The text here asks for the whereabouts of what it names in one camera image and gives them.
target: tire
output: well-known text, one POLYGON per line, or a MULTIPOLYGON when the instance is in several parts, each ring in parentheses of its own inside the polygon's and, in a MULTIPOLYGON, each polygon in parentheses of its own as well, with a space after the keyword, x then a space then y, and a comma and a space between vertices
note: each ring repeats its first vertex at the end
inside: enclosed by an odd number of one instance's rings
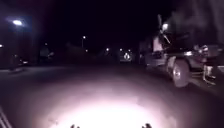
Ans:
POLYGON ((172 78, 174 85, 178 88, 189 84, 190 69, 185 60, 176 60, 173 67, 172 78))

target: bright light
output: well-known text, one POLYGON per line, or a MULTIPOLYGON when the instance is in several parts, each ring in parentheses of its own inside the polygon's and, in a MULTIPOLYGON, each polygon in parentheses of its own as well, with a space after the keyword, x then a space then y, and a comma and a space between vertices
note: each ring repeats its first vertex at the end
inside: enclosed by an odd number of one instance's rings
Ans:
POLYGON ((163 24, 162 29, 163 31, 167 30, 169 27, 169 25, 167 23, 163 24))
POLYGON ((185 56, 192 56, 192 55, 193 55, 193 52, 191 52, 191 51, 189 51, 189 52, 185 52, 184 55, 185 55, 185 56))
POLYGON ((64 115, 65 122, 54 128, 70 128, 72 124, 80 128, 141 128, 145 123, 150 122, 147 114, 137 105, 99 103, 64 115))
POLYGON ((21 20, 13 20, 12 22, 13 22, 13 24, 16 25, 16 26, 22 26, 22 25, 23 25, 23 23, 22 23, 21 20))
POLYGON ((23 61, 23 64, 28 64, 28 62, 27 61, 23 61))
POLYGON ((125 60, 130 60, 131 59, 131 56, 128 53, 125 53, 124 54, 124 59, 125 60))

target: road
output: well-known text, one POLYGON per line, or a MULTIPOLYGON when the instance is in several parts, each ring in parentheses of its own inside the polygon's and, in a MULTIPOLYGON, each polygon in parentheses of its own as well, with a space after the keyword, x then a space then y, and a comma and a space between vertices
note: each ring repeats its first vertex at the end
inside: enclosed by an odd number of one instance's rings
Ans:
POLYGON ((133 66, 0 72, 0 104, 13 128, 223 128, 224 101, 198 86, 133 66))

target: night sky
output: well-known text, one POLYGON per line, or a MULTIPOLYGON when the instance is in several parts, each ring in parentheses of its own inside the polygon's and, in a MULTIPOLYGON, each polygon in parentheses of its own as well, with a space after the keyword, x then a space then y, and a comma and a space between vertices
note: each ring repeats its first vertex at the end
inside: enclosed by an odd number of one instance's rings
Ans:
POLYGON ((3 0, 38 20, 41 41, 60 47, 134 47, 157 28, 157 14, 168 16, 172 0, 3 0))

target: pole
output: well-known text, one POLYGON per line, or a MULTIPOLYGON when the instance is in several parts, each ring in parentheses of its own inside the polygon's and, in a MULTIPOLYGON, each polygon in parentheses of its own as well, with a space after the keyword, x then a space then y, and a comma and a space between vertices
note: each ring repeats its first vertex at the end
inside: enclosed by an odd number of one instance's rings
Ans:
POLYGON ((83 42, 84 42, 84 39, 82 38, 82 48, 84 48, 84 44, 83 44, 83 42))

